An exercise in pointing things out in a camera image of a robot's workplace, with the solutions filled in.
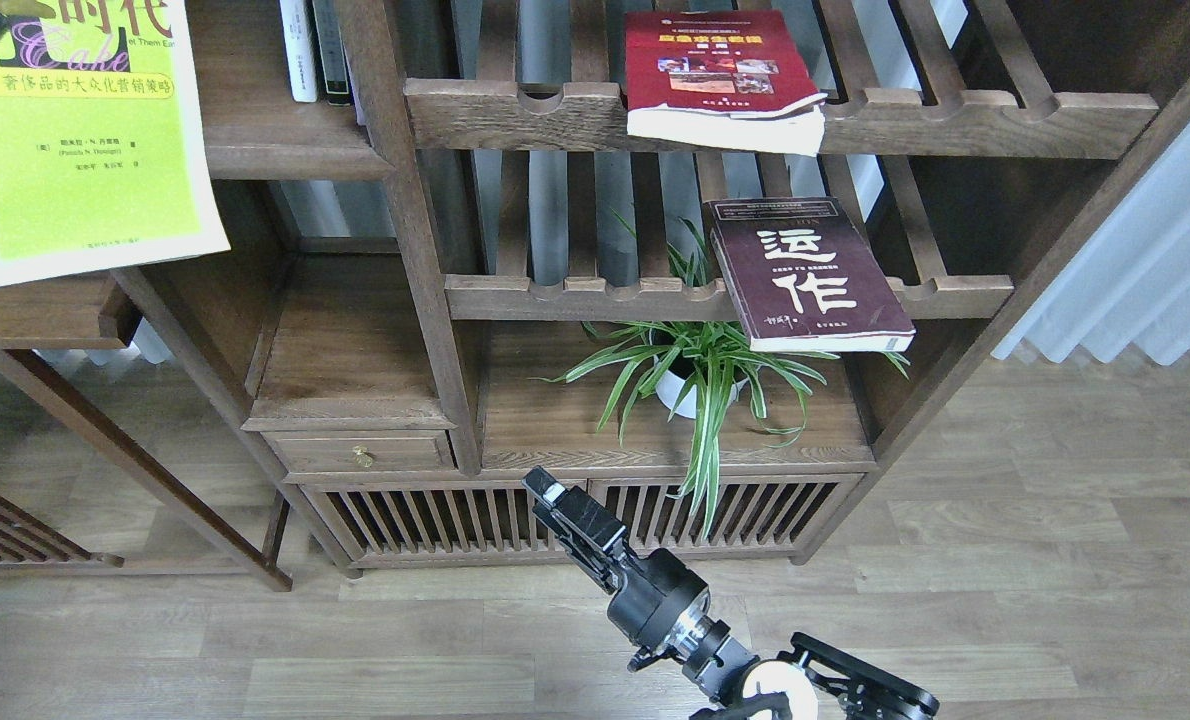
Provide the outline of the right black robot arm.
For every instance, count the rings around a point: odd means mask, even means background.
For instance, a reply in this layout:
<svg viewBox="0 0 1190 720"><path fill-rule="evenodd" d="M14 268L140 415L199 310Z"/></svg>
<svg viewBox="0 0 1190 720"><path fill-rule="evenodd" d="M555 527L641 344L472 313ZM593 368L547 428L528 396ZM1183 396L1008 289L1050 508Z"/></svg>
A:
<svg viewBox="0 0 1190 720"><path fill-rule="evenodd" d="M608 618L639 649L628 670L678 662L710 701L696 719L815 719L818 691L837 697L848 719L935 716L932 693L804 633L793 634L791 650L760 659L726 622L708 616L708 584L671 551L659 547L641 559L621 520L543 468L522 483L536 497L537 519L610 594Z"/></svg>

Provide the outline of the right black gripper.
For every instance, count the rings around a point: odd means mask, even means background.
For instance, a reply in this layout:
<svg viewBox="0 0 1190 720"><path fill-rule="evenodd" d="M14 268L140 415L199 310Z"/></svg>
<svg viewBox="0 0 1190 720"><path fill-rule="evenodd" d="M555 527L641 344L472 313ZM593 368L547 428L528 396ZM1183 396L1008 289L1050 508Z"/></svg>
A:
<svg viewBox="0 0 1190 720"><path fill-rule="evenodd" d="M532 468L522 486L534 501L537 519L609 594L607 616L639 647L628 670L659 659L690 660L710 626L704 619L710 603L704 580L665 547L641 559L630 547L628 530L619 518L544 468Z"/></svg>

